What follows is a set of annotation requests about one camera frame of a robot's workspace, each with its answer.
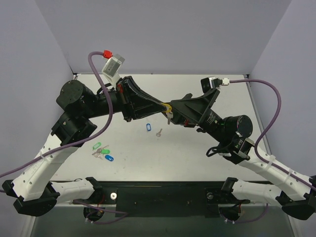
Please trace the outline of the black head key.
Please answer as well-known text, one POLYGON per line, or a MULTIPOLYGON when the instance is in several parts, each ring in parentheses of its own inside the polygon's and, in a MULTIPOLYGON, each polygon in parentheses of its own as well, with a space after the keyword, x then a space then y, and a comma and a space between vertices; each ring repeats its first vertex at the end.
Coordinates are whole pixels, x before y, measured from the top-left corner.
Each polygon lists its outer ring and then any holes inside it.
POLYGON ((167 116, 167 124, 170 125, 171 120, 173 118, 173 112, 166 112, 166 116, 167 116))

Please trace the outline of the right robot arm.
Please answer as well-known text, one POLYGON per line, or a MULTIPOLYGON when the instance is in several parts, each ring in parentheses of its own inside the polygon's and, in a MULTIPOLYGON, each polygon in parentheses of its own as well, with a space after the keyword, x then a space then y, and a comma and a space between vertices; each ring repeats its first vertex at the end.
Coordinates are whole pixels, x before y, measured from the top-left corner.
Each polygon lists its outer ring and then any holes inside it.
POLYGON ((316 212, 316 178, 299 174, 260 149, 250 139, 253 124, 248 116, 217 115, 211 107, 218 95, 218 89, 211 89, 200 97, 187 94, 169 104, 173 124, 197 126, 198 132, 207 133, 218 142, 208 149, 207 157, 220 155, 269 182, 259 184, 229 177, 220 191, 221 198, 226 202, 234 199, 263 202, 280 207, 293 218, 309 219, 316 212))

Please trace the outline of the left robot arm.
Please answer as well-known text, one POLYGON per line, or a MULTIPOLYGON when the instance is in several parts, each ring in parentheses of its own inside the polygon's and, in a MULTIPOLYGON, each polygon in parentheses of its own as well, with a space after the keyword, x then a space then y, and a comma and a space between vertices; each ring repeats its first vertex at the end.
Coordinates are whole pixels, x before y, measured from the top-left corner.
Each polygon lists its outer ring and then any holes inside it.
POLYGON ((51 181, 70 155, 102 133, 92 118, 112 119, 115 113, 122 113, 126 121, 132 121, 168 110, 163 102, 141 90, 132 77, 102 84, 96 93, 72 80, 63 85, 56 101, 63 114, 38 156, 20 167, 17 178, 2 184, 4 192, 15 198, 14 208, 22 215, 39 217, 59 203, 77 199, 97 203, 101 199, 102 187, 93 177, 63 183, 51 181))

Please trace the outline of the yellow key tag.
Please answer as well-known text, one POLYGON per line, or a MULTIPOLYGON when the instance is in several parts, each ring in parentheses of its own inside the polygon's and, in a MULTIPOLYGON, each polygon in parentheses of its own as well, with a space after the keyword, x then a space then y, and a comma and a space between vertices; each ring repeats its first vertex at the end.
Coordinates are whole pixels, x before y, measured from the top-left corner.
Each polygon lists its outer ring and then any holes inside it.
POLYGON ((165 113, 171 112, 172 107, 169 104, 162 103, 162 105, 165 107, 165 110, 164 110, 165 113))

